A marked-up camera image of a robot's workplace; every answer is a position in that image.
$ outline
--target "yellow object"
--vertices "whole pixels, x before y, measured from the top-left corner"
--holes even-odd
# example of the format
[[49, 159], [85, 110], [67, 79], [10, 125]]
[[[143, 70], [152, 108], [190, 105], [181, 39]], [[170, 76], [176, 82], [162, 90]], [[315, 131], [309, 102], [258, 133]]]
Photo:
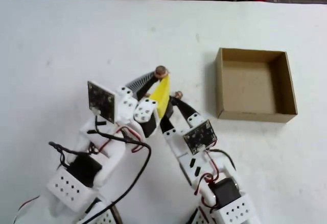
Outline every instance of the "yellow object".
[[166, 112], [168, 102], [169, 102], [169, 86], [170, 80], [169, 75], [164, 77], [160, 84], [157, 86], [155, 91], [150, 95], [150, 99], [158, 102], [157, 110], [159, 118], [162, 118]]

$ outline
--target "black cable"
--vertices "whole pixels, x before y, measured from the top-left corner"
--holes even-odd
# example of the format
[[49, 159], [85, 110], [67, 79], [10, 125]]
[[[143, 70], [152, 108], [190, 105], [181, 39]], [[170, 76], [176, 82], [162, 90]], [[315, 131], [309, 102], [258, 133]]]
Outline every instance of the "black cable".
[[55, 150], [57, 150], [58, 153], [60, 153], [60, 165], [64, 166], [65, 168], [68, 168], [69, 165], [66, 164], [66, 156], [63, 152], [67, 152], [69, 154], [74, 154], [74, 155], [90, 155], [90, 154], [98, 154], [99, 151], [96, 149], [96, 146], [94, 145], [94, 143], [90, 143], [89, 147], [88, 147], [88, 153], [86, 152], [77, 152], [77, 151], [73, 151], [70, 149], [67, 149], [65, 147], [63, 147], [60, 144], [54, 143], [53, 141], [49, 142], [49, 145], [52, 146]]
[[134, 145], [141, 145], [146, 147], [149, 150], [148, 156], [141, 168], [141, 170], [139, 171], [139, 173], [136, 175], [136, 178], [134, 179], [134, 181], [132, 182], [132, 184], [129, 186], [129, 188], [127, 188], [127, 190], [119, 197], [117, 198], [115, 201], [113, 201], [110, 205], [108, 205], [106, 208], [104, 208], [102, 211], [98, 212], [97, 214], [95, 214], [94, 216], [92, 216], [90, 219], [86, 220], [85, 222], [83, 222], [82, 224], [87, 224], [90, 221], [94, 220], [95, 218], [97, 218], [98, 216], [102, 215], [103, 213], [105, 213], [107, 210], [111, 209], [115, 204], [117, 204], [120, 200], [122, 200], [128, 193], [130, 190], [132, 190], [132, 188], [134, 187], [134, 185], [136, 184], [136, 182], [138, 181], [138, 179], [140, 178], [140, 176], [142, 175], [143, 171], [145, 170], [150, 157], [151, 157], [151, 147], [149, 145], [147, 145], [144, 142], [139, 142], [139, 141], [135, 141], [132, 140], [130, 138], [121, 138], [121, 137], [116, 137], [113, 135], [109, 135], [106, 133], [102, 133], [98, 130], [98, 126], [97, 126], [97, 122], [98, 122], [98, 117], [96, 116], [96, 122], [95, 122], [95, 127], [96, 127], [96, 132], [100, 135], [103, 136], [105, 138], [111, 139], [111, 140], [117, 140], [117, 141], [123, 141], [125, 143], [130, 143], [130, 144], [134, 144]]
[[225, 151], [221, 150], [221, 149], [209, 149], [209, 152], [216, 152], [216, 153], [222, 153], [224, 154], [229, 160], [230, 163], [232, 164], [233, 168], [236, 170], [236, 167], [234, 165], [233, 159], [231, 159], [230, 155], [228, 153], [226, 153]]

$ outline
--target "table surface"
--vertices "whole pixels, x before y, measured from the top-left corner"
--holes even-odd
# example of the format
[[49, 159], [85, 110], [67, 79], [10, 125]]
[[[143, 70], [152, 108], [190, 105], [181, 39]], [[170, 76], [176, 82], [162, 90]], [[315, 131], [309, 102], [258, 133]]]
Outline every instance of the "table surface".
[[[52, 140], [72, 146], [91, 116], [88, 80], [110, 89], [165, 65], [171, 89], [211, 119], [262, 223], [326, 223], [327, 6], [154, 0], [0, 0], [0, 220], [54, 173]], [[219, 47], [287, 51], [298, 116], [287, 124], [218, 120]], [[175, 125], [183, 126], [175, 115]], [[199, 199], [157, 133], [150, 163], [118, 204], [124, 223], [184, 223]], [[116, 198], [146, 156], [126, 154]]]

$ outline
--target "black circuit board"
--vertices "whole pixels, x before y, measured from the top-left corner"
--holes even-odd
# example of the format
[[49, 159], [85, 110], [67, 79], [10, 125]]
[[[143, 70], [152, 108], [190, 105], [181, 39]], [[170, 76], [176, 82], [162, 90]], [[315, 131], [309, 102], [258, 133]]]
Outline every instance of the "black circuit board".
[[195, 127], [185, 134], [183, 138], [193, 155], [198, 153], [201, 148], [207, 148], [217, 141], [217, 136], [209, 120]]
[[100, 111], [100, 116], [104, 119], [114, 123], [114, 94], [104, 90], [92, 83], [87, 82], [88, 85], [88, 104], [90, 109], [96, 108]]

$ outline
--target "open cardboard box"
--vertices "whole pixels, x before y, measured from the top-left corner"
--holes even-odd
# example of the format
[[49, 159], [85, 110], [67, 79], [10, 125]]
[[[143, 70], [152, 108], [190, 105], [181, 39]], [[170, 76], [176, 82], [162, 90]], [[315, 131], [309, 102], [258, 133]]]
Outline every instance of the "open cardboard box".
[[216, 64], [219, 118], [287, 122], [297, 115], [286, 52], [220, 48]]

